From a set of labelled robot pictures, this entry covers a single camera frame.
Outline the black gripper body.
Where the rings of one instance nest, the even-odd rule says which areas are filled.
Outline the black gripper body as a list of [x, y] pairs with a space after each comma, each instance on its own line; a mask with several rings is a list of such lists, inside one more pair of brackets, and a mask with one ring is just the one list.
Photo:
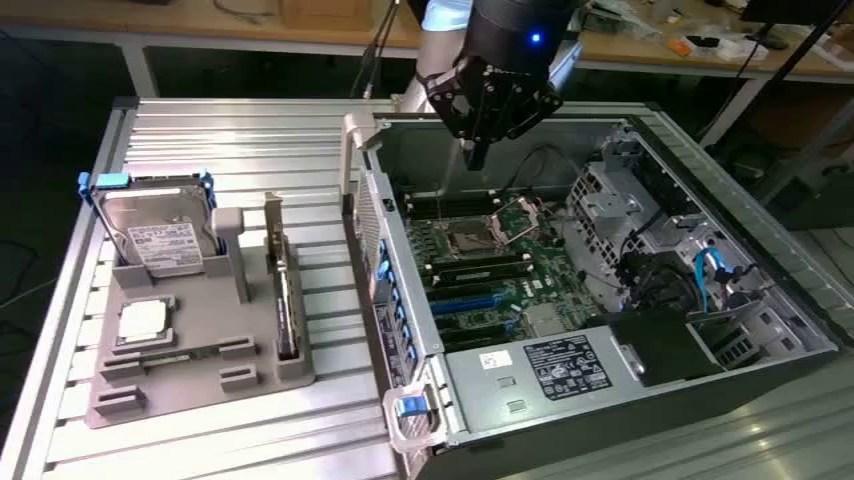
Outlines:
[[545, 76], [579, 8], [570, 0], [475, 0], [463, 57], [503, 71]]

